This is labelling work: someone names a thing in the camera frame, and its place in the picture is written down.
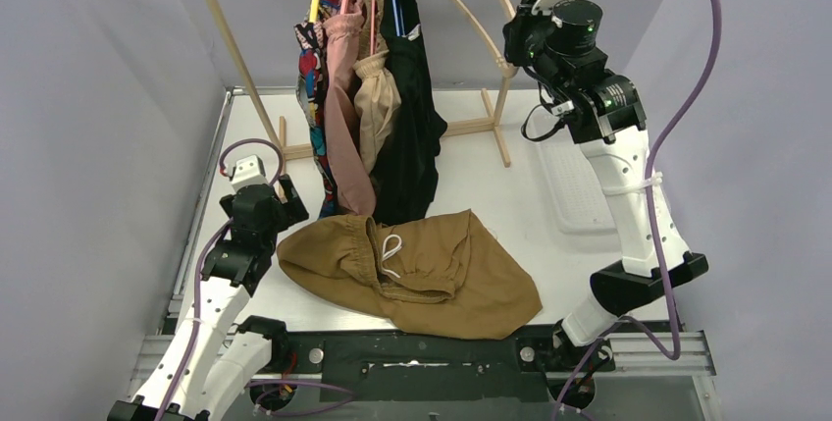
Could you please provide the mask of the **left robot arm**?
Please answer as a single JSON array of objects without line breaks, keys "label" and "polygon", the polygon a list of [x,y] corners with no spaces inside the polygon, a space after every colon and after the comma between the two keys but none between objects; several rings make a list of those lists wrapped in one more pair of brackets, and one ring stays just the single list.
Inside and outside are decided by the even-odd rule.
[{"label": "left robot arm", "polygon": [[271,184],[237,173],[222,198],[227,222],[199,256],[193,302],[153,372],[111,420],[220,420],[264,368],[289,359],[284,322],[236,320],[270,269],[278,235],[308,219],[290,176]]}]

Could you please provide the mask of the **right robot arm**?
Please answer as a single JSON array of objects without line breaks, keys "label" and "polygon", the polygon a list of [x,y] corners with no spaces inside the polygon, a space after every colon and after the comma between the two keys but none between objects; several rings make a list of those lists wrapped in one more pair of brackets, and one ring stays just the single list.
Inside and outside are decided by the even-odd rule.
[{"label": "right robot arm", "polygon": [[708,271],[675,227],[650,165],[647,116],[635,85],[606,65],[596,38],[602,8],[589,0],[521,0],[504,26],[504,57],[550,100],[556,126],[568,129],[604,195],[621,256],[590,276],[589,296],[556,325],[551,353],[579,367],[591,343],[631,311],[669,297]]}]

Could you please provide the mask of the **tan brown shorts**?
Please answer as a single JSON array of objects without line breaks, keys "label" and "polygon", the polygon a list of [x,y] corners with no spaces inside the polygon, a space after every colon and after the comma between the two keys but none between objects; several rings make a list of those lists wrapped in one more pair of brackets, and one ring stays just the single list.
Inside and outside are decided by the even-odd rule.
[{"label": "tan brown shorts", "polygon": [[400,225],[329,217],[282,239],[277,258],[305,290],[405,333],[502,340],[543,309],[533,278],[470,210]]}]

